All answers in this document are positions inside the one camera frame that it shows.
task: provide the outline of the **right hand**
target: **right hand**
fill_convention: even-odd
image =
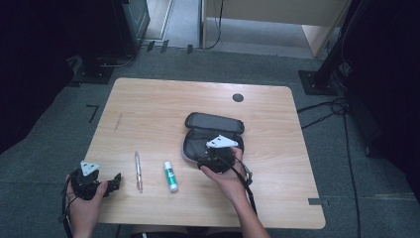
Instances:
[[[231,147],[231,150],[234,152],[235,158],[237,158],[239,161],[242,161],[243,159],[242,150],[236,147]],[[235,160],[234,168],[242,175],[244,179],[246,179],[246,173],[245,173],[244,167],[237,160]],[[241,198],[247,199],[245,188],[242,185],[241,181],[238,179],[238,176],[235,174],[234,171],[228,170],[223,174],[216,174],[205,166],[202,166],[200,170],[207,177],[215,181],[219,185],[219,187],[222,189],[223,193],[225,193],[225,195],[232,202],[236,199],[241,199]]]

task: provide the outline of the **table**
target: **table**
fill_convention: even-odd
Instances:
[[[233,100],[241,93],[242,102]],[[254,173],[254,193],[266,228],[325,225],[291,91],[282,86],[119,78],[85,161],[99,180],[122,174],[120,189],[103,200],[99,222],[238,227],[235,209],[217,184],[180,155],[191,112],[240,119],[244,162]],[[144,191],[136,187],[138,151]],[[163,163],[171,161],[179,191],[169,191]]]
[[[224,1],[222,18],[302,25],[312,55],[317,57],[334,30],[342,25],[351,2],[352,0],[229,0]],[[203,48],[206,48],[207,18],[219,18],[221,3],[222,0],[201,0],[199,34]]]

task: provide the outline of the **left hand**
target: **left hand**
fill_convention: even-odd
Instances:
[[[69,209],[70,224],[73,228],[74,238],[91,237],[93,230],[98,223],[102,198],[108,186],[108,181],[102,181],[96,189],[95,196],[91,200],[76,198],[71,181],[67,187],[68,202],[71,202]]]

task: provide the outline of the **glue stick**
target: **glue stick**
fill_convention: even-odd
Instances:
[[[166,174],[167,184],[169,184],[169,190],[171,192],[178,190],[178,184],[176,183],[175,174],[173,173],[172,165],[170,162],[164,163],[164,173]]]

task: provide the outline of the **black zippered case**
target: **black zippered case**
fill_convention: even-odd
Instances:
[[[185,126],[190,129],[182,146],[182,157],[186,160],[198,162],[207,159],[206,143],[219,135],[236,141],[238,148],[244,150],[244,141],[241,135],[245,131],[245,126],[241,120],[192,112],[185,119]]]

